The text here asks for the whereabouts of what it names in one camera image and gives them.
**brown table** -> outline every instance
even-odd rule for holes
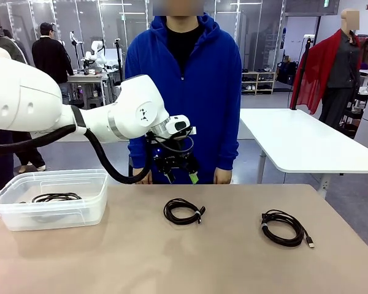
[[[175,197],[205,205],[203,223],[165,220]],[[260,217],[272,208],[297,217],[316,248],[269,241]],[[10,232],[0,220],[2,293],[368,293],[368,247],[310,186],[122,185],[96,226]]]

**black shirt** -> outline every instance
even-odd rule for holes
[[[177,60],[182,75],[185,71],[185,65],[195,48],[196,42],[204,32],[204,28],[199,25],[196,29],[189,32],[174,32],[168,27],[167,30],[167,49]]]
[[[74,75],[67,51],[59,41],[41,37],[35,41],[31,52],[34,65],[48,74],[57,84],[68,81],[67,72]]]
[[[337,55],[327,82],[328,88],[353,88],[358,82],[357,63],[360,49],[354,33],[350,32],[350,34],[353,43],[350,43],[349,37],[342,32]]]

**plastic container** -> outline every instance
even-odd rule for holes
[[[0,216],[11,231],[69,228],[100,223],[107,202],[105,170],[25,173],[0,190]],[[73,192],[80,200],[31,203],[46,193]]]

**blue hoodie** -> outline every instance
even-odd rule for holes
[[[166,17],[155,17],[151,28],[128,48],[125,75],[149,75],[171,116],[185,115],[196,127],[194,155],[199,184],[212,184],[218,167],[232,170],[237,157],[240,120],[241,60],[233,38],[207,14],[198,17],[204,33],[196,42],[184,74],[167,48]],[[129,141],[134,168],[145,164],[144,138]],[[175,184],[190,184],[183,170],[173,170]],[[168,183],[152,168],[153,182]]]

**sneaker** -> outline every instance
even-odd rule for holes
[[[19,168],[18,173],[24,173],[26,171],[27,165],[21,165],[21,167]]]
[[[37,171],[39,171],[39,172],[44,172],[44,171],[46,171],[46,169],[47,169],[46,165],[43,165],[41,167],[37,167]]]

